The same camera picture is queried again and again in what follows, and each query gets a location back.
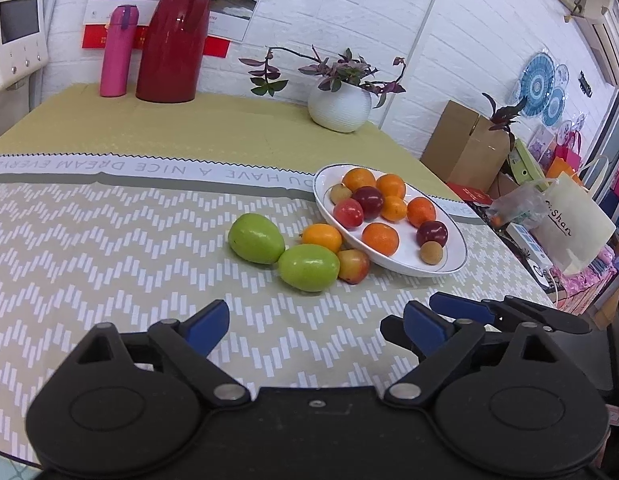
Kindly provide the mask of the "small brown longan front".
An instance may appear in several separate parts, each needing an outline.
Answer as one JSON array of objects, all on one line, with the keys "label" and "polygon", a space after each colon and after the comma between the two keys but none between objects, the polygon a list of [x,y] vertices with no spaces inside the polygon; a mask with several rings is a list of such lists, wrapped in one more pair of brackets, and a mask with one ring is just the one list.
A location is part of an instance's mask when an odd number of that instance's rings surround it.
[{"label": "small brown longan front", "polygon": [[346,185],[344,185],[343,183],[338,183],[334,186],[331,186],[329,191],[329,198],[331,200],[331,203],[333,203],[334,205],[338,205],[343,202],[343,200],[348,200],[349,198],[351,198],[352,194],[353,192]]}]

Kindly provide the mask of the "small brown longan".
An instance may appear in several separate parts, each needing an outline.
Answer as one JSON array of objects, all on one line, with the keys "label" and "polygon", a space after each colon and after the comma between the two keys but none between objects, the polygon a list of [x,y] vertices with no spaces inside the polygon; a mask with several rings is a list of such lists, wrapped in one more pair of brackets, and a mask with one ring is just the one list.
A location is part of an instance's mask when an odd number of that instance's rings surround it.
[{"label": "small brown longan", "polygon": [[429,266],[437,266],[443,260],[444,247],[436,240],[428,240],[421,245],[419,256]]},{"label": "small brown longan", "polygon": [[333,203],[334,205],[338,205],[343,202],[343,200],[348,200],[349,198],[351,198],[352,194],[353,192],[346,185],[344,185],[343,183],[338,183],[334,186],[331,186],[329,191],[329,198],[331,200],[331,203]]}]

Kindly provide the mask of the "dark red plum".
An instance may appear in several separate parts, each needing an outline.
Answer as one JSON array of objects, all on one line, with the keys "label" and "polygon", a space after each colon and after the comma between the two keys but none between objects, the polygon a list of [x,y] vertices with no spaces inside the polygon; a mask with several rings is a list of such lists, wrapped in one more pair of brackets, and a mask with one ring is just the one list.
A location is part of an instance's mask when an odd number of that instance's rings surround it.
[{"label": "dark red plum", "polygon": [[374,186],[361,186],[352,194],[352,199],[360,204],[366,221],[375,220],[381,214],[384,205],[382,193]]},{"label": "dark red plum", "polygon": [[444,247],[448,240],[447,226],[437,220],[423,222],[417,229],[416,240],[419,246],[428,242],[436,242],[439,246]]}]

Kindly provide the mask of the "large orange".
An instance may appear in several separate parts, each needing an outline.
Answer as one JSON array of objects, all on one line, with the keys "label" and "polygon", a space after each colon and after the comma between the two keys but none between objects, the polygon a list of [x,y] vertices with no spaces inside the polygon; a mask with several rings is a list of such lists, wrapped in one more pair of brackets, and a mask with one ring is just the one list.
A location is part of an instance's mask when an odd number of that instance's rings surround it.
[{"label": "large orange", "polygon": [[355,193],[360,188],[374,188],[375,176],[373,173],[363,167],[357,167],[349,170],[342,178],[342,184],[346,186],[352,193]]}]

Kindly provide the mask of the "blue round wall decoration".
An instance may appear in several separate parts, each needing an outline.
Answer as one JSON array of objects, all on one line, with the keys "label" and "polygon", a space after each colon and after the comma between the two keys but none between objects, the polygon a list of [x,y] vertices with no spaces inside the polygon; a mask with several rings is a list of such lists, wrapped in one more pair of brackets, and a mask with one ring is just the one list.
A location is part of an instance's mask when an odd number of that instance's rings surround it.
[{"label": "blue round wall decoration", "polygon": [[519,78],[520,98],[526,98],[522,114],[526,117],[541,115],[547,106],[555,84],[555,62],[546,52],[531,57]]}]

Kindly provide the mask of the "red envelope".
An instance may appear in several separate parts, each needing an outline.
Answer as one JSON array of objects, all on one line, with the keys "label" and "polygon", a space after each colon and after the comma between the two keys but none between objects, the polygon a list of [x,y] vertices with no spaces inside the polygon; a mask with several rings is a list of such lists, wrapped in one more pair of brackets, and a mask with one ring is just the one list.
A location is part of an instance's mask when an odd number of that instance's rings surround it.
[{"label": "red envelope", "polygon": [[491,197],[471,186],[448,182],[447,186],[464,202],[489,206],[493,203]]}]

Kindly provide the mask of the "white ribbed plant pot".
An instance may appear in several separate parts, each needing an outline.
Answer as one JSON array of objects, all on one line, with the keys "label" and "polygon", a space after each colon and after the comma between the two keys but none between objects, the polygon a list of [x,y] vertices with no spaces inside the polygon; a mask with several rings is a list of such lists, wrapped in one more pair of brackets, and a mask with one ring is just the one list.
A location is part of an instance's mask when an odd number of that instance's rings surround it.
[{"label": "white ribbed plant pot", "polygon": [[342,84],[336,92],[318,87],[308,97],[308,114],[323,128],[340,133],[352,133],[367,122],[371,112],[371,96],[364,89]]}]

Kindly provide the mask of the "small orange back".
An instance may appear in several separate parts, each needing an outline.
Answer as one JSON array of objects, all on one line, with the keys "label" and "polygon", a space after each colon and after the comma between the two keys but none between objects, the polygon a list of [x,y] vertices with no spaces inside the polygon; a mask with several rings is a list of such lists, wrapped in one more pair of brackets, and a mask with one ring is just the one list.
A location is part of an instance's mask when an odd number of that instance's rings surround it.
[{"label": "small orange back", "polygon": [[318,245],[338,254],[343,244],[343,238],[334,226],[327,223],[314,223],[303,231],[301,242]]}]

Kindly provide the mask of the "white power strip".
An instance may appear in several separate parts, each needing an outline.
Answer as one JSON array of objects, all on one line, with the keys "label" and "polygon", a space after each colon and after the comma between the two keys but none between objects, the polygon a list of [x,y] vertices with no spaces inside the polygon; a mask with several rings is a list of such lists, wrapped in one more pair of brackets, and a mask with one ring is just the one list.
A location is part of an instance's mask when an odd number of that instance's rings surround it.
[{"label": "white power strip", "polygon": [[527,258],[533,260],[541,270],[549,270],[552,267],[552,262],[544,252],[544,249],[541,248],[538,241],[522,224],[509,223],[506,233],[526,253]]}]

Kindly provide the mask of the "green mango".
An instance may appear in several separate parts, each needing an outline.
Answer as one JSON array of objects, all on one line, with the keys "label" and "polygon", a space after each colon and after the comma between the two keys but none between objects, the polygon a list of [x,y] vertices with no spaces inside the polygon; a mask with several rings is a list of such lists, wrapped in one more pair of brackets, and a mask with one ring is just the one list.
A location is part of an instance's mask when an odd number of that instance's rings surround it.
[{"label": "green mango", "polygon": [[286,250],[282,233],[262,214],[241,214],[232,223],[228,243],[237,256],[262,266],[276,263]]},{"label": "green mango", "polygon": [[301,292],[322,292],[333,284],[339,272],[337,255],[320,245],[293,246],[278,260],[282,281]]}]

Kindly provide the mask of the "purple green trailing plant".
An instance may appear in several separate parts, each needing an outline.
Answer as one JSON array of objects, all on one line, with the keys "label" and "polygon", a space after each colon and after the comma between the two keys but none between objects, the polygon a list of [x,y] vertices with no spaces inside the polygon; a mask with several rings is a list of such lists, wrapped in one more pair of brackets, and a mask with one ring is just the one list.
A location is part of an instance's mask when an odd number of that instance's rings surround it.
[{"label": "purple green trailing plant", "polygon": [[346,49],[331,61],[323,58],[315,47],[311,54],[304,54],[286,47],[269,47],[264,58],[239,58],[239,62],[250,67],[249,75],[252,84],[251,92],[255,96],[276,96],[288,86],[288,79],[282,78],[282,71],[273,62],[276,52],[284,52],[308,61],[308,64],[298,68],[298,72],[319,79],[317,89],[328,93],[337,93],[347,84],[375,96],[375,108],[383,107],[391,94],[406,92],[403,78],[407,70],[405,58],[397,56],[393,65],[401,71],[392,80],[375,78],[378,68],[368,63],[362,56],[355,56],[351,49]]}]

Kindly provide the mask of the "mandarin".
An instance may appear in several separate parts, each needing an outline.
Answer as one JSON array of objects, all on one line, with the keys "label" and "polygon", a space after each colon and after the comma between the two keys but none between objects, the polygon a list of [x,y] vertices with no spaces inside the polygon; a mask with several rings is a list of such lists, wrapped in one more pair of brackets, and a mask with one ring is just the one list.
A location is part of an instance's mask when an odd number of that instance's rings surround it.
[{"label": "mandarin", "polygon": [[407,204],[407,220],[416,229],[419,229],[425,222],[436,219],[435,206],[427,197],[415,197]]}]

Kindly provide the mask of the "brown cardboard box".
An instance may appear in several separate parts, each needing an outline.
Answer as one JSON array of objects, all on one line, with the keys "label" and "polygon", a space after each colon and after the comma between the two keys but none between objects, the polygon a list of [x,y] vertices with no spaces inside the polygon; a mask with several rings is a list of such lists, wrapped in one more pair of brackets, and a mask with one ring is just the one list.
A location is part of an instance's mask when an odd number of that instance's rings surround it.
[{"label": "brown cardboard box", "polygon": [[510,153],[509,134],[483,115],[449,100],[421,162],[445,183],[487,192]]}]

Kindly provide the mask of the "small orange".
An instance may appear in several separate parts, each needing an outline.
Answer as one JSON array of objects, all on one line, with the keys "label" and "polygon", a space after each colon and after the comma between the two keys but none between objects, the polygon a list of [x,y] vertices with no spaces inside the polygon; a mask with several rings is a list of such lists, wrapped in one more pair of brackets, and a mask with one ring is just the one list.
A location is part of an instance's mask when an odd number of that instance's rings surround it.
[{"label": "small orange", "polygon": [[343,244],[343,238],[334,226],[327,223],[314,223],[303,231],[301,242],[318,245],[338,254]]},{"label": "small orange", "polygon": [[393,223],[401,222],[407,217],[407,205],[399,196],[384,196],[380,216]]}]

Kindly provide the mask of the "red apple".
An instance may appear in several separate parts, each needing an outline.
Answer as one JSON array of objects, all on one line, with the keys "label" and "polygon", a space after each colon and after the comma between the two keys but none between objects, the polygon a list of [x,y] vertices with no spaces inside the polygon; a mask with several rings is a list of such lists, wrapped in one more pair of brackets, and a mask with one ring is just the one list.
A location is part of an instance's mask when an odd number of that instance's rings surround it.
[{"label": "red apple", "polygon": [[354,198],[341,200],[341,202],[334,206],[332,215],[341,226],[348,230],[357,229],[365,220],[364,210]]}]

